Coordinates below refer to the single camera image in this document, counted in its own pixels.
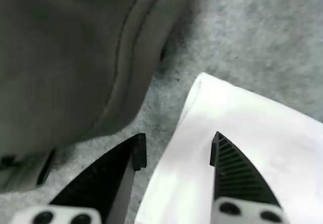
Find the white paper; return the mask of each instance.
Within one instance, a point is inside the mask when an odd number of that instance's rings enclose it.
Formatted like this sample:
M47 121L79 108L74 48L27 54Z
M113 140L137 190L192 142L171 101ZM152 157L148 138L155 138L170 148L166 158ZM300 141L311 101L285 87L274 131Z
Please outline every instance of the white paper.
M136 224L210 224L216 131L262 174L292 224L323 223L323 124L202 73L140 205Z

